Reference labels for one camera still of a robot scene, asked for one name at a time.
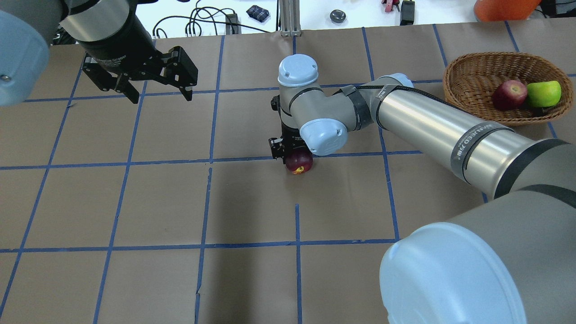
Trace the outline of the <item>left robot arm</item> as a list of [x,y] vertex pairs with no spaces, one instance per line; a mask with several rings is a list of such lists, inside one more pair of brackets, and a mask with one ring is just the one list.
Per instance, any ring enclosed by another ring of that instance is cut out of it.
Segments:
[[199,70],[185,49],[154,47],[138,17],[138,0],[3,0],[0,3],[1,105],[26,100],[49,63],[58,27],[85,50],[82,70],[101,91],[132,103],[140,93],[133,81],[173,86],[191,100]]

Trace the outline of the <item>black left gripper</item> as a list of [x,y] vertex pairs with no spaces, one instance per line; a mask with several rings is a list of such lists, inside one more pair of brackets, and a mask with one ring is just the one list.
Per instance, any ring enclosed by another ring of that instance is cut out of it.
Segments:
[[78,43],[86,51],[82,70],[101,91],[113,90],[138,104],[140,93],[130,80],[160,80],[178,88],[186,101],[193,99],[199,70],[185,49],[175,46],[161,54],[139,22],[126,22],[106,39]]

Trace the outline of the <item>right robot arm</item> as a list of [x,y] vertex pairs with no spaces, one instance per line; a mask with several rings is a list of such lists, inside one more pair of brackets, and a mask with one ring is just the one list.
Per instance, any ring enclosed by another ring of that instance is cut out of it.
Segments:
[[464,207],[464,184],[488,201],[426,224],[390,245],[379,285],[389,324],[573,324],[575,322],[575,146],[532,140],[485,121],[412,86],[401,73],[331,96],[320,88],[305,54],[279,64],[280,94],[272,108],[282,138],[275,158],[328,156],[348,133],[374,123],[442,166],[455,183],[424,176],[412,157],[387,161],[391,204],[438,211],[435,192],[452,213]]

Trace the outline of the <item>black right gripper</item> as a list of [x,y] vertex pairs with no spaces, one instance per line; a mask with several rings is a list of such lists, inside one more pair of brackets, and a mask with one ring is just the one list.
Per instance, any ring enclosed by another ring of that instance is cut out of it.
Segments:
[[268,145],[271,149],[272,158],[281,159],[283,162],[286,161],[286,156],[292,156],[296,153],[311,154],[308,145],[300,135],[300,131],[288,126],[281,127],[281,137],[269,138]]

